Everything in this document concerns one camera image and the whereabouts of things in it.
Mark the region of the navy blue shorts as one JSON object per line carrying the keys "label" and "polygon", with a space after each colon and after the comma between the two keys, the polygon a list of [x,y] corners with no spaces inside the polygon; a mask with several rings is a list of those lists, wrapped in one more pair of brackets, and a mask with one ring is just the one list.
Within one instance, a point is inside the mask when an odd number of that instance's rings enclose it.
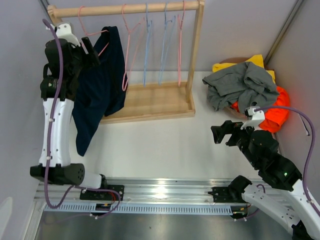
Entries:
{"label": "navy blue shorts", "polygon": [[81,71],[78,77],[73,120],[77,130],[76,150],[84,156],[102,117],[110,116],[124,107],[123,90],[125,59],[116,26],[105,26],[94,45],[100,54],[100,65]]}

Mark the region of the pink hanger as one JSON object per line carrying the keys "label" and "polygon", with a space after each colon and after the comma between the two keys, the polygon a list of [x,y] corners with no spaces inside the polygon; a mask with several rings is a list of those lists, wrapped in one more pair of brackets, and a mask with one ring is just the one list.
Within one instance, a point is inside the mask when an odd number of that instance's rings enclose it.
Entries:
{"label": "pink hanger", "polygon": [[[126,31],[127,31],[127,45],[126,45],[126,52],[125,52],[125,56],[124,56],[124,74],[123,74],[123,78],[122,78],[122,90],[125,92],[128,89],[128,85],[129,85],[129,80],[131,78],[131,74],[132,74],[132,69],[136,60],[136,56],[137,56],[137,52],[138,49],[140,47],[140,38],[143,36],[143,23],[145,22],[145,18],[142,17],[132,28],[129,27],[128,22],[126,20],[125,17],[125,8],[126,8],[127,4],[124,3],[122,5],[121,8],[121,16],[122,16],[122,20],[124,22]],[[128,65],[129,62],[129,56],[130,56],[130,49],[131,49],[131,40],[132,38],[132,34],[137,30],[140,29],[140,34],[139,34],[139,39],[137,40],[137,45],[135,47],[134,50],[134,54],[131,60],[130,65]]]}
{"label": "pink hanger", "polygon": [[178,74],[178,86],[181,86],[181,64],[182,64],[182,36],[183,36],[183,22],[185,17],[185,11],[186,11],[186,3],[183,0],[183,12],[182,16],[177,16],[177,27],[178,27],[178,51],[177,51],[177,74]]}
{"label": "pink hanger", "polygon": [[[101,30],[101,31],[98,31],[98,32],[93,32],[93,33],[87,32],[85,24],[84,24],[84,22],[82,21],[82,18],[81,18],[81,11],[82,11],[83,8],[85,8],[85,6],[83,6],[83,5],[79,7],[79,10],[78,10],[78,13],[77,13],[77,18],[78,18],[78,20],[80,22],[81,28],[82,28],[82,30],[83,30],[83,32],[84,32],[86,37],[95,36],[95,35],[98,35],[98,34],[108,33],[109,32],[108,30]],[[98,53],[98,56],[100,56],[106,50],[106,48],[108,46],[109,46],[109,42],[107,42],[106,45],[102,48],[102,50]]]}

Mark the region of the grey shorts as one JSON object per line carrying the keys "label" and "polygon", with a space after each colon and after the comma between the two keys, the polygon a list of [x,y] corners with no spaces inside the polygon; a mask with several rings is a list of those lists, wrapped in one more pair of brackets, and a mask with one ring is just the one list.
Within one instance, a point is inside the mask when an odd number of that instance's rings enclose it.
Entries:
{"label": "grey shorts", "polygon": [[276,84],[265,68],[245,61],[214,72],[202,79],[207,85],[207,101],[215,111],[238,104],[240,113],[251,106],[273,105],[278,96]]}

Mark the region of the orange shorts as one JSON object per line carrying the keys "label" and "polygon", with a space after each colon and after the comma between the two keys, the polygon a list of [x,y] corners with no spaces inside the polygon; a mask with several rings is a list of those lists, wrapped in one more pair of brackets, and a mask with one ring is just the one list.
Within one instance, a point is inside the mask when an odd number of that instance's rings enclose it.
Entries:
{"label": "orange shorts", "polygon": [[[273,106],[284,106],[284,107],[290,107],[290,97],[287,91],[280,86],[276,87],[276,90],[278,91],[279,95],[276,98],[275,103]],[[268,131],[270,133],[276,133],[278,132],[282,125],[287,121],[289,117],[289,110],[282,109],[282,108],[272,108],[268,109],[264,112],[265,120],[259,124],[259,127],[262,130]]]}

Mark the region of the yellow shorts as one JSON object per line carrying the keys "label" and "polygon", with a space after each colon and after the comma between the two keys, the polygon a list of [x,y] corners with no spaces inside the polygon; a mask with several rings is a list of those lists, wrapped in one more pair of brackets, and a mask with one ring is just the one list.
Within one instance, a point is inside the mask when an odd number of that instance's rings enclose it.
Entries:
{"label": "yellow shorts", "polygon": [[256,66],[259,66],[266,70],[266,72],[271,76],[273,83],[276,83],[276,74],[274,70],[268,70],[267,67],[264,65],[264,59],[262,54],[256,54],[252,57],[232,57],[225,59],[221,61],[220,63],[215,63],[212,66],[212,72],[218,72],[222,69],[229,68],[231,66],[234,66],[236,64],[242,63],[242,62],[251,62],[255,64]]}

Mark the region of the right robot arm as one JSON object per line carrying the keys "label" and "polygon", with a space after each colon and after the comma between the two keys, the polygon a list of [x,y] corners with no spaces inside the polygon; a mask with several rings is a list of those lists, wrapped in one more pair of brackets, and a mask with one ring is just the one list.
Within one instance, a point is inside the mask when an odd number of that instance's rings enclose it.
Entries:
{"label": "right robot arm", "polygon": [[320,215],[303,189],[303,175],[288,158],[278,152],[279,143],[265,130],[256,130],[242,122],[226,120],[212,126],[213,140],[220,144],[226,135],[228,147],[238,147],[262,180],[281,193],[289,203],[285,207],[239,175],[227,187],[213,187],[209,194],[215,203],[251,203],[273,218],[294,240],[318,240]]}

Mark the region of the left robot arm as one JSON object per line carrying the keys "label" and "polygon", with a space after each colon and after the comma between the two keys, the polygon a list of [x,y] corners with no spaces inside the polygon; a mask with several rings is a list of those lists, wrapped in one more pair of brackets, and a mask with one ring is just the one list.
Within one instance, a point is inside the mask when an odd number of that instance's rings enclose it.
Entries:
{"label": "left robot arm", "polygon": [[78,77],[82,69],[96,67],[100,61],[88,37],[80,44],[60,38],[45,44],[47,64],[43,67],[40,97],[44,109],[42,153],[38,165],[30,167],[30,176],[47,184],[74,185],[91,189],[97,200],[108,196],[103,176],[72,163],[69,151],[70,121],[74,109]]}

